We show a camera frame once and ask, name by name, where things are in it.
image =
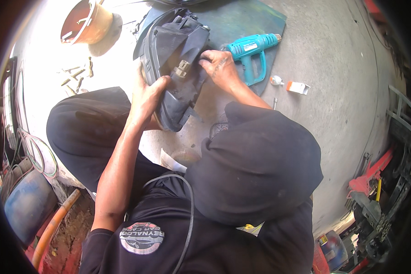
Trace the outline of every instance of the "person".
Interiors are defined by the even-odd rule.
[[[313,259],[313,190],[323,179],[312,134],[274,111],[239,78],[229,52],[208,50],[199,64],[236,102],[228,129],[201,145],[185,174],[138,150],[170,77],[148,86],[136,62],[130,104],[119,87],[59,102],[47,122],[64,166],[96,193],[82,245],[80,273],[309,273]],[[178,174],[147,184],[162,174]],[[194,214],[190,242],[181,266]],[[263,224],[257,237],[237,227]]]

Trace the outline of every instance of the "orange hose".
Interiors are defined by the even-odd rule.
[[[70,210],[71,206],[76,202],[79,196],[81,196],[81,192],[78,189],[75,189],[55,213],[53,218],[50,220],[50,223],[47,225],[43,234],[41,235],[41,238],[38,241],[37,247],[35,248],[34,255],[32,257],[32,265],[37,271],[44,250],[50,242],[50,238],[52,237],[53,233],[55,233],[63,218],[66,216],[67,212]]]

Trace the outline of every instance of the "teal heat gun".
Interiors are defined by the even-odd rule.
[[[256,34],[237,39],[226,48],[231,52],[234,61],[241,61],[244,66],[245,84],[254,85],[262,81],[266,76],[266,58],[264,50],[277,45],[282,40],[279,34]],[[251,57],[260,54],[260,64],[262,72],[254,78],[253,64]]]

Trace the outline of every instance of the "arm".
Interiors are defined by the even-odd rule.
[[[254,107],[272,109],[239,78],[233,57],[229,51],[206,50],[200,58],[199,64],[210,75],[213,82],[233,95],[238,102]]]
[[[95,218],[92,230],[115,231],[122,223],[132,189],[135,160],[143,130],[157,106],[159,96],[170,81],[160,77],[148,86],[142,78],[142,63],[135,61],[134,94],[125,128],[103,171],[97,188]]]

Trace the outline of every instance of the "tattooed hand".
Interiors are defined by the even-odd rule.
[[[199,58],[199,64],[210,75],[213,82],[231,95],[234,95],[236,87],[243,84],[229,51],[206,50]]]

